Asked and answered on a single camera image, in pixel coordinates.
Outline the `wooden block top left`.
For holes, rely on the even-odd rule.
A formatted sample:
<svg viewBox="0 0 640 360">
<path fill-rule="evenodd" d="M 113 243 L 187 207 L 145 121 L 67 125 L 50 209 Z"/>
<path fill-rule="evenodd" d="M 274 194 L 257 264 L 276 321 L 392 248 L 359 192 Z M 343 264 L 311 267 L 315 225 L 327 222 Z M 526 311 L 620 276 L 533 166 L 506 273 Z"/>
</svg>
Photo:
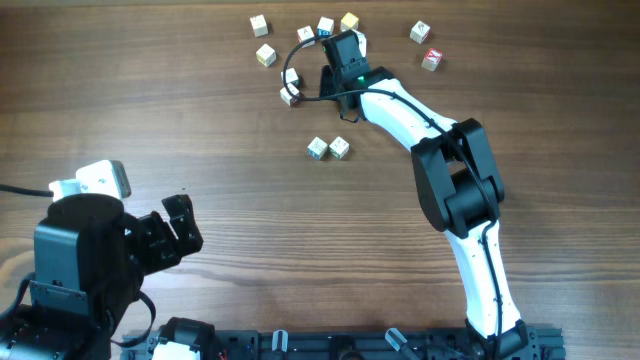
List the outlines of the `wooden block top left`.
<svg viewBox="0 0 640 360">
<path fill-rule="evenodd" d="M 264 36 L 269 33 L 268 24 L 263 15 L 251 17 L 250 23 L 255 37 Z"/>
</svg>

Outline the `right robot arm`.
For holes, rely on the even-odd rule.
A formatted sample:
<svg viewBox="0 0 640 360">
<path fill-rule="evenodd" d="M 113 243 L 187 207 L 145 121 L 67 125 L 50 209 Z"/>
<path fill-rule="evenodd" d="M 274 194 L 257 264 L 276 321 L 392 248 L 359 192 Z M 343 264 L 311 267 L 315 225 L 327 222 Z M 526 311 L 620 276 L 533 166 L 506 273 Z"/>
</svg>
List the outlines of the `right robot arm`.
<svg viewBox="0 0 640 360">
<path fill-rule="evenodd" d="M 322 46 L 331 76 L 322 95 L 358 110 L 410 152 L 420 207 L 454 252 L 476 355 L 505 359 L 524 348 L 526 328 L 499 247 L 505 189 L 482 125 L 439 115 L 386 68 L 371 68 L 353 30 L 323 38 Z"/>
</svg>

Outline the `wooden block green picture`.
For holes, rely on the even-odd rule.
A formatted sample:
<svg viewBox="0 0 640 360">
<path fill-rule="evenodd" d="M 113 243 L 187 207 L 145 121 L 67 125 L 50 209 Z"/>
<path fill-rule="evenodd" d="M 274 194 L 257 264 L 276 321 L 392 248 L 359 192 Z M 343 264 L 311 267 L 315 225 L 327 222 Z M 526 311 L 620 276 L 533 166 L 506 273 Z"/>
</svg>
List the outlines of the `wooden block green picture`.
<svg viewBox="0 0 640 360">
<path fill-rule="evenodd" d="M 329 151 L 337 159 L 343 159 L 350 149 L 350 144 L 342 137 L 336 137 L 329 145 Z"/>
</svg>

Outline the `wooden block blue Y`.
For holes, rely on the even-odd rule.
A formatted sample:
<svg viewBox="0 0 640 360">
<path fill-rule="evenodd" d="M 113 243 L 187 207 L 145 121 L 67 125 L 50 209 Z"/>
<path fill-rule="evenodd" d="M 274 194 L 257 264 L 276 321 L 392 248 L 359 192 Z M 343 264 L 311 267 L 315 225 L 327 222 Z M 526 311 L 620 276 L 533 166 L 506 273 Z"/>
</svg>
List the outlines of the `wooden block blue Y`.
<svg viewBox="0 0 640 360">
<path fill-rule="evenodd" d="M 328 144 L 319 137 L 315 137 L 307 146 L 308 154 L 316 160 L 321 160 L 328 150 Z"/>
</svg>

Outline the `red top wooden block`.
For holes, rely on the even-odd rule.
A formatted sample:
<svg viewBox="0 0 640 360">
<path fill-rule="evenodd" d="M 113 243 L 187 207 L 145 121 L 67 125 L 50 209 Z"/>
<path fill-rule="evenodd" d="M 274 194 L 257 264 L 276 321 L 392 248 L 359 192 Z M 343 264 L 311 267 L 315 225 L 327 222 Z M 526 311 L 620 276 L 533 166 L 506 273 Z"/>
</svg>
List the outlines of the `red top wooden block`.
<svg viewBox="0 0 640 360">
<path fill-rule="evenodd" d="M 443 58 L 443 53 L 435 48 L 430 48 L 425 54 L 421 66 L 431 72 L 434 72 Z"/>
</svg>

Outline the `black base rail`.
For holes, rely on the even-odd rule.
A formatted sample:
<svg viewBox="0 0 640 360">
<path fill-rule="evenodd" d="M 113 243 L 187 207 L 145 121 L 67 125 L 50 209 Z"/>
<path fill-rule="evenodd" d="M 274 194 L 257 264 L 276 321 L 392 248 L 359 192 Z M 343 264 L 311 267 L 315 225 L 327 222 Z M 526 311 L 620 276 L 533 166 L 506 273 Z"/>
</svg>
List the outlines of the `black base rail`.
<svg viewBox="0 0 640 360">
<path fill-rule="evenodd" d="M 122 359 L 491 359 L 489 344 L 467 328 L 305 333 L 217 330 L 172 318 Z"/>
</svg>

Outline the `wooden block far right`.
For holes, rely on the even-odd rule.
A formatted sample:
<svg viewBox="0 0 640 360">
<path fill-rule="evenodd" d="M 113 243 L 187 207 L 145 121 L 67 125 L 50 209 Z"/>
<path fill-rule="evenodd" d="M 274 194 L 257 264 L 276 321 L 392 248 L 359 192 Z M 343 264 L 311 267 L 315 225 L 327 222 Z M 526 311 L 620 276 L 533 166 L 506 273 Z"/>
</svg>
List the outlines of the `wooden block far right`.
<svg viewBox="0 0 640 360">
<path fill-rule="evenodd" d="M 431 26 L 425 22 L 418 20 L 411 28 L 410 38 L 418 44 L 422 44 L 428 37 Z"/>
</svg>

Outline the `wooden block green side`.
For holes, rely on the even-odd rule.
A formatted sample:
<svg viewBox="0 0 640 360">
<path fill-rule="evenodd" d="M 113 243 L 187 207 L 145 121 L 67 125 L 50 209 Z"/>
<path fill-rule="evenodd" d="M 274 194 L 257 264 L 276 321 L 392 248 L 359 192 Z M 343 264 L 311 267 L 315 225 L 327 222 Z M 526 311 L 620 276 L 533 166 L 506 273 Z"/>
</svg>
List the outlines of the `wooden block green side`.
<svg viewBox="0 0 640 360">
<path fill-rule="evenodd" d="M 354 33 L 356 34 L 357 38 L 358 38 L 358 43 L 359 43 L 359 50 L 361 52 L 361 55 L 363 57 L 365 57 L 367 55 L 367 38 L 366 35 L 362 32 L 359 32 L 357 30 L 354 30 Z"/>
</svg>

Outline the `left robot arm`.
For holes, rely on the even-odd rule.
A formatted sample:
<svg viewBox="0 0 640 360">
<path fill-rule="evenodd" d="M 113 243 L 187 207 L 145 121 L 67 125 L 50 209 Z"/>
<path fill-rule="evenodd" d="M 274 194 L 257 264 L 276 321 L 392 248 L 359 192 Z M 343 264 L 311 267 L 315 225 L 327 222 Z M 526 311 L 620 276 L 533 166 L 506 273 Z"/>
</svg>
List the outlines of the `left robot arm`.
<svg viewBox="0 0 640 360">
<path fill-rule="evenodd" d="M 4 359 L 108 359 L 127 308 L 149 300 L 146 276 L 174 267 L 203 245 L 186 194 L 136 218 L 103 194 L 52 203 L 34 232 L 35 269 L 1 314 Z"/>
</svg>

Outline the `yellow top wooden block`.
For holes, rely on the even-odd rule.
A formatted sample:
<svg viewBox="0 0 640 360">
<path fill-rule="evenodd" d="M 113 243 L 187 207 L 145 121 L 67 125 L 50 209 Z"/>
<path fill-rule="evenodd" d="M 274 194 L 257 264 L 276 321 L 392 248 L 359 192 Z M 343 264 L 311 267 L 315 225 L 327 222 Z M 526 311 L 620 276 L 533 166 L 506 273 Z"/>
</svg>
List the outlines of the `yellow top wooden block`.
<svg viewBox="0 0 640 360">
<path fill-rule="evenodd" d="M 359 18 L 351 12 L 347 12 L 340 21 L 340 30 L 357 30 L 359 26 Z"/>
</svg>

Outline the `wooden block yellow side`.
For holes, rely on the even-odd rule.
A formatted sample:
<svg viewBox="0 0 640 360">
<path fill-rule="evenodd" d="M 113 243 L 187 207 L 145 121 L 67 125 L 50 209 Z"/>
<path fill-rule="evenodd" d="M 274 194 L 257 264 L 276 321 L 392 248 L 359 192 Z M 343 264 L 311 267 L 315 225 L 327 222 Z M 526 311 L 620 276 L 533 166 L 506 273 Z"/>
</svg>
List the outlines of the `wooden block yellow side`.
<svg viewBox="0 0 640 360">
<path fill-rule="evenodd" d="M 257 60 L 265 67 L 270 67 L 277 58 L 276 51 L 268 44 L 263 44 L 256 51 Z"/>
</svg>

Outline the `wooden block red letter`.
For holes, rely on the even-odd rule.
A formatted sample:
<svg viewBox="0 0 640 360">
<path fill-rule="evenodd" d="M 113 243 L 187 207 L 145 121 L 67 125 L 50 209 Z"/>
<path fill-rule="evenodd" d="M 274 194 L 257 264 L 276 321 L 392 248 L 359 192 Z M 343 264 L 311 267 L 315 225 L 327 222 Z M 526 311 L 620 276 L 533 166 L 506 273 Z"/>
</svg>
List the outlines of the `wooden block red letter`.
<svg viewBox="0 0 640 360">
<path fill-rule="evenodd" d="M 311 26 L 305 26 L 297 30 L 297 39 L 302 48 L 315 44 L 315 33 Z"/>
</svg>

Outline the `wooden block red side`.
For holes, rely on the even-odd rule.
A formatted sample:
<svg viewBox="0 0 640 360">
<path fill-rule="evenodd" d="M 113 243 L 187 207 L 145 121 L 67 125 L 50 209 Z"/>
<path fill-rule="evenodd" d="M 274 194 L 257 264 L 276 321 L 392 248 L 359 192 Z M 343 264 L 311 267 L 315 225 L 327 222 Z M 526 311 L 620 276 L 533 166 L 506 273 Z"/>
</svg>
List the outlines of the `wooden block red side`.
<svg viewBox="0 0 640 360">
<path fill-rule="evenodd" d="M 280 96 L 289 107 L 295 106 L 302 97 L 299 89 L 293 83 L 283 86 L 280 89 Z"/>
</svg>

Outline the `wooden block teal side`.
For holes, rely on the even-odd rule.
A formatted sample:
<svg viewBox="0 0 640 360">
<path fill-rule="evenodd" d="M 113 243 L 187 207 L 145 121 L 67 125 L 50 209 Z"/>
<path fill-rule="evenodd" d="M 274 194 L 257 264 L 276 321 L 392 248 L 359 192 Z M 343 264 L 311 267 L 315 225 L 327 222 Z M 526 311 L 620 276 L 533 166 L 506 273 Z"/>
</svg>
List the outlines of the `wooden block teal side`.
<svg viewBox="0 0 640 360">
<path fill-rule="evenodd" d="M 298 89 L 300 85 L 300 78 L 294 68 L 288 68 L 285 72 L 280 73 L 283 86 L 293 86 Z"/>
</svg>

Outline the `wooden block blue side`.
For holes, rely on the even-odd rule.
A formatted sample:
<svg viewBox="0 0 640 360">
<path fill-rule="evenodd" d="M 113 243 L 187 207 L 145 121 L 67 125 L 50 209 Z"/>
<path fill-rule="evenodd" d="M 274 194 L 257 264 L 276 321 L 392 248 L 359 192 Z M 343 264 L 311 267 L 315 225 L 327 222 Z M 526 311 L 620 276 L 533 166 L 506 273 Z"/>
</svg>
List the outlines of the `wooden block blue side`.
<svg viewBox="0 0 640 360">
<path fill-rule="evenodd" d="M 318 25 L 317 25 L 317 34 L 324 36 L 331 36 L 333 34 L 334 31 L 334 20 L 328 17 L 324 17 L 322 16 L 319 19 Z"/>
</svg>

